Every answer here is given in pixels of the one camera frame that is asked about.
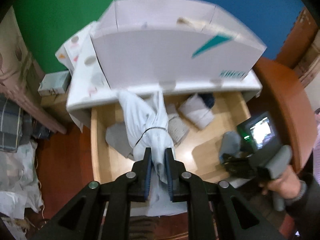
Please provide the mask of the person's right hand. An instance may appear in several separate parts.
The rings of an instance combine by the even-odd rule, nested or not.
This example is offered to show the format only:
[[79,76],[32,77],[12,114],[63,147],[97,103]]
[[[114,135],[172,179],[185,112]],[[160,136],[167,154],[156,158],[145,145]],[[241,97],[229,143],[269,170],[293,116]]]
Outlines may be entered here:
[[259,186],[263,188],[262,194],[273,191],[284,199],[293,199],[298,197],[301,190],[301,182],[291,165],[288,165],[285,171],[276,180],[261,182]]

